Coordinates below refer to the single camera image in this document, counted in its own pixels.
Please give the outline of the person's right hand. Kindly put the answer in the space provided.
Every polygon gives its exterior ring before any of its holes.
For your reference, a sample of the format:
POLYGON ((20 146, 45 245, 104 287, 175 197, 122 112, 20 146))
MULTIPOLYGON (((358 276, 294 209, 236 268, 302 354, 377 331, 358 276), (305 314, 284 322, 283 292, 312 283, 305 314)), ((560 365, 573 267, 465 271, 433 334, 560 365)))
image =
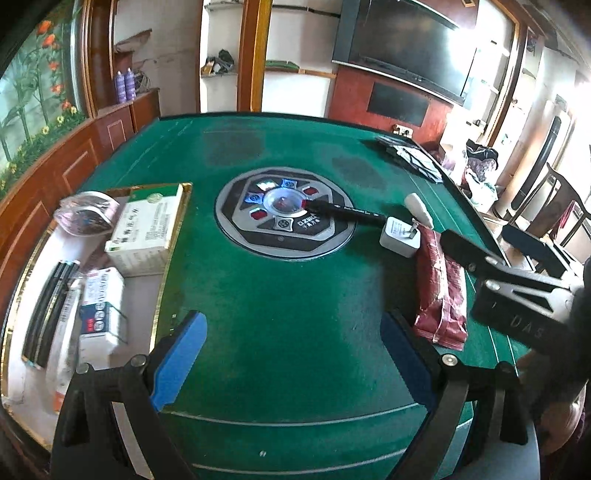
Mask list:
POLYGON ((548 357, 530 351, 516 367, 536 424, 540 453, 553 454, 570 440, 582 418, 590 356, 548 357))

